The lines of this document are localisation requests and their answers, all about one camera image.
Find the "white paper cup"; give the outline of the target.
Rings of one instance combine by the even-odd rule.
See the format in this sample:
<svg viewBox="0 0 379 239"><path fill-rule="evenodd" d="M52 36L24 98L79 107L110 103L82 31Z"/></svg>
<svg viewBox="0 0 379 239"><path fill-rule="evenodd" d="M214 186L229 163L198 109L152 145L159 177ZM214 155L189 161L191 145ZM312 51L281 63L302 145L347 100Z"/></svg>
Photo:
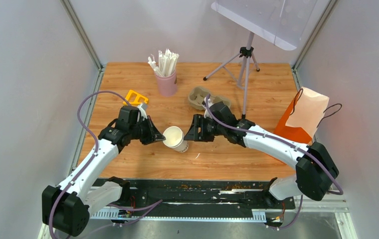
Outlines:
<svg viewBox="0 0 379 239"><path fill-rule="evenodd" d="M166 138L163 144L179 153L184 153L188 149L188 142L184 140L183 131L177 126L171 126L163 132L163 136Z"/></svg>

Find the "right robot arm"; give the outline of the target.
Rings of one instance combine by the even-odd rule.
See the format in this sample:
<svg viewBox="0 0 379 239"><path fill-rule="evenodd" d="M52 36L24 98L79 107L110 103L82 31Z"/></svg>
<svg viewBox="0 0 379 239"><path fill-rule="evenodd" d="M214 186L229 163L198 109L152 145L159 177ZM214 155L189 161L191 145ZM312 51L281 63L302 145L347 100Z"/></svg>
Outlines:
<svg viewBox="0 0 379 239"><path fill-rule="evenodd" d="M280 160L295 170L286 178L273 178L265 187L263 202L275 208L282 200L305 195L321 201L335 183L339 170L326 147L311 145L275 135L247 119L237 119L222 102L210 105L203 115L195 114L184 140L212 142L216 136L230 143L255 149Z"/></svg>

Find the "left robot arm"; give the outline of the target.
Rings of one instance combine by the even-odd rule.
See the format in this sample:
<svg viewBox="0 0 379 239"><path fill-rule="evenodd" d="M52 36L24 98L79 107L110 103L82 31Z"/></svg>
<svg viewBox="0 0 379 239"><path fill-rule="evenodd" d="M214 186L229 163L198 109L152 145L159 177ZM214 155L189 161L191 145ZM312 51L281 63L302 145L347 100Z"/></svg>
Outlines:
<svg viewBox="0 0 379 239"><path fill-rule="evenodd" d="M130 183L111 177L98 189L90 188L107 165L132 140L143 145L165 140L145 110L147 105L123 106L118 118L104 128L93 149L81 164L58 186L47 186L42 192L42 222L78 236L90 217L103 207L116 202L127 205L131 199Z"/></svg>

